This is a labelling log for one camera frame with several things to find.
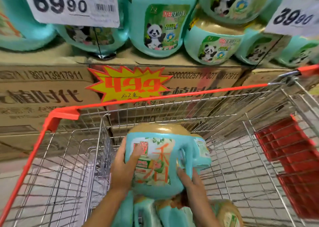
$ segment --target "metal shopping cart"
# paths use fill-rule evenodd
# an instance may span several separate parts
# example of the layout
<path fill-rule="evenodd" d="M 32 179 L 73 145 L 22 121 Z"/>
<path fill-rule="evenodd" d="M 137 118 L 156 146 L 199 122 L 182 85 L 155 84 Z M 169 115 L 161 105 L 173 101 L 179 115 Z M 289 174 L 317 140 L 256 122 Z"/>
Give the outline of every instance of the metal shopping cart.
<path fill-rule="evenodd" d="M 318 83 L 304 79 L 317 73 L 309 66 L 269 84 L 57 108 L 0 226 L 81 226 L 109 188 L 122 137 L 145 115 L 205 138 L 213 160 L 201 172 L 207 195 L 230 199 L 246 226 L 318 226 L 319 104 L 304 88 Z"/>

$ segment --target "person's left hand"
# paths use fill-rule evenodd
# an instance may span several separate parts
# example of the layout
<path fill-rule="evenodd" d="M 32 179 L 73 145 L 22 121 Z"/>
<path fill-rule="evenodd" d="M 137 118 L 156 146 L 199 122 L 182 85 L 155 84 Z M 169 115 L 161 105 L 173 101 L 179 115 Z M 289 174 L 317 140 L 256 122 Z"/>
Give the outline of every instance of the person's left hand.
<path fill-rule="evenodd" d="M 134 170 L 138 159 L 143 152 L 141 145 L 136 145 L 133 153 L 127 163 L 124 162 L 125 157 L 126 136 L 123 138 L 120 147 L 117 150 L 115 159 L 111 165 L 111 186 L 110 190 L 114 189 L 123 194 L 126 194 L 132 185 Z"/>

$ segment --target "white price tag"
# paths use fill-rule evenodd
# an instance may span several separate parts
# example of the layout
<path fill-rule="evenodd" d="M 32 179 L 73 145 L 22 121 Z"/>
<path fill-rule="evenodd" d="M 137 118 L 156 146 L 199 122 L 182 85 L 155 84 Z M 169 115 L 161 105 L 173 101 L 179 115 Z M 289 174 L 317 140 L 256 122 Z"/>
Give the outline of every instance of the white price tag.
<path fill-rule="evenodd" d="M 120 25 L 117 0 L 27 0 L 40 23 L 113 27 Z"/>
<path fill-rule="evenodd" d="M 319 0 L 283 0 L 265 32 L 287 35 L 319 35 Z"/>

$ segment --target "barcode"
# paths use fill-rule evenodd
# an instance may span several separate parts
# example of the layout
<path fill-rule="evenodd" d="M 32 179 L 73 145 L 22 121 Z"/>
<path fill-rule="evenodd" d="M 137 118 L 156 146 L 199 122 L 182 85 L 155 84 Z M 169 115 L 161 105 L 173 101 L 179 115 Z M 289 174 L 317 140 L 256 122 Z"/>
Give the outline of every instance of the barcode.
<path fill-rule="evenodd" d="M 102 4 L 102 3 L 95 3 L 95 9 L 97 11 L 104 11 L 104 12 L 115 12 L 115 6 L 112 4 Z"/>

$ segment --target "yellow starburst sign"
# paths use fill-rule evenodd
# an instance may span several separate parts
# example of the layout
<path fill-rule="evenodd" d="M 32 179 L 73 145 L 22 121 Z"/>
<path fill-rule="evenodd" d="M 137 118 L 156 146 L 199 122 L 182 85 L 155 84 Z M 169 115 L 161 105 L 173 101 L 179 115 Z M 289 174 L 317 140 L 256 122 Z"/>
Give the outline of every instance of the yellow starburst sign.
<path fill-rule="evenodd" d="M 164 67 L 156 71 L 149 67 L 145 70 L 139 67 L 130 70 L 126 66 L 120 66 L 118 70 L 103 66 L 104 72 L 89 70 L 99 82 L 86 88 L 103 93 L 101 102 L 160 96 L 161 92 L 169 91 L 162 84 L 172 77 L 162 76 Z"/>

